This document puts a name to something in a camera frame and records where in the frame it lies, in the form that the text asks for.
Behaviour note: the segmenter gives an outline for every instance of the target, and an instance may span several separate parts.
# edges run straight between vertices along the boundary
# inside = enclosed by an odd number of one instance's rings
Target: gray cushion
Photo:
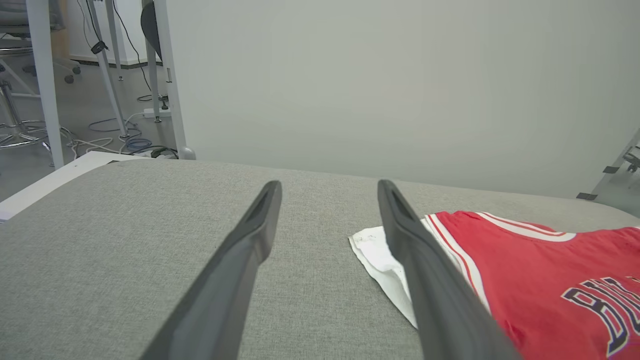
[[[381,225],[376,179],[157,160],[95,169],[0,225],[0,358],[137,358],[272,179],[282,208],[240,357],[420,357],[347,240]],[[581,200],[396,184],[419,215],[489,211],[571,232],[640,224]]]

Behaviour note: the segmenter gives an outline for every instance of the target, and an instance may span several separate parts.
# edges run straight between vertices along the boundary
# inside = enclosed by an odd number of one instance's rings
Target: white cable
[[[129,121],[136,115],[144,115],[145,113],[135,113],[135,114],[131,114],[131,116],[129,118],[127,118],[127,120],[124,122],[124,128],[127,128],[127,124],[129,123]],[[121,142],[123,142],[122,146],[120,147],[120,151],[118,151],[119,154],[122,153],[122,151],[124,150],[125,146],[127,146],[127,139],[128,138],[118,138]]]
[[[129,121],[131,121],[131,119],[133,119],[134,116],[136,115],[144,115],[144,113],[135,113],[132,114],[125,122],[124,122],[124,127],[127,127],[127,124],[129,123]],[[119,138],[118,139],[123,142],[122,146],[120,147],[120,150],[111,150],[108,147],[105,147],[109,144],[111,144],[113,142],[113,138],[101,138],[101,139],[96,139],[96,140],[92,140],[90,142],[86,142],[84,140],[78,140],[78,139],[73,139],[72,141],[74,142],[74,145],[71,146],[71,150],[74,152],[74,160],[78,159],[78,153],[77,153],[77,148],[82,146],[82,145],[91,145],[91,147],[88,147],[87,150],[84,151],[84,153],[88,153],[92,150],[95,149],[102,149],[102,150],[106,150],[109,152],[113,152],[115,154],[121,154],[122,151],[124,150],[124,148],[127,146],[127,138]],[[102,144],[96,144],[95,142],[104,142],[106,141],[106,143],[102,143]]]

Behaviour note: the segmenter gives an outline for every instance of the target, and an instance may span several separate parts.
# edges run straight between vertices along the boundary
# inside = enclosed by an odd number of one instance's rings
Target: white wall
[[[140,14],[142,12],[142,5],[140,0],[115,0],[115,3],[120,16],[122,17],[122,21],[127,26],[127,31],[129,32],[129,36],[131,37],[131,42],[133,42],[133,45],[140,53],[140,61],[146,62],[147,51],[145,48],[145,36],[142,33],[142,29],[140,28]],[[96,1],[94,2],[94,4],[98,17],[100,19],[100,32],[102,33],[104,43],[107,44],[107,46],[111,49],[111,35],[109,34],[105,3],[104,1]],[[80,6],[78,5],[76,0],[68,0],[67,11],[67,28],[69,33],[70,57],[76,60],[96,61],[95,55],[93,55],[93,53],[91,52],[91,48],[86,45],[86,41],[84,40],[83,16],[82,12],[80,11]],[[89,38],[89,44],[93,46],[97,42],[97,37],[95,36],[93,28],[91,27],[89,14],[86,13],[85,16],[89,24],[85,29],[86,34]],[[122,34],[121,39],[123,40],[122,43],[118,44],[118,48],[120,50],[120,61],[126,65],[137,64],[138,57],[133,51],[131,44],[127,40],[125,31],[120,23],[120,19],[118,19],[118,15],[115,15],[115,17],[116,31]],[[109,59],[110,63],[115,63],[113,51],[107,52],[107,58]]]
[[[200,160],[575,197],[640,126],[635,0],[167,3]]]

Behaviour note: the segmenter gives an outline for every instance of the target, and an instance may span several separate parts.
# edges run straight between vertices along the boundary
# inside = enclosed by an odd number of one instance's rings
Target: white towel
[[[421,222],[431,234],[434,234],[434,230],[426,220],[422,219]],[[440,243],[437,236],[434,237],[438,240],[438,244],[445,250],[445,253],[454,265],[456,265],[456,268],[461,272],[460,264],[455,260],[453,254],[449,253],[447,248],[443,247],[443,244]],[[393,305],[395,305],[402,315],[409,320],[411,325],[417,329],[413,306],[411,304],[411,295],[409,294],[409,287],[407,286],[406,276],[404,274],[404,267],[391,254],[382,226],[371,227],[355,233],[349,237],[349,243],[351,244],[351,249],[369,275],[380,284],[382,291],[389,297]]]

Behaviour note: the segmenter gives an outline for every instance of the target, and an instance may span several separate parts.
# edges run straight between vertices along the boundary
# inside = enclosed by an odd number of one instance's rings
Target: red basketball jersey
[[[640,227],[560,233],[464,211],[426,221],[526,359],[640,359]]]

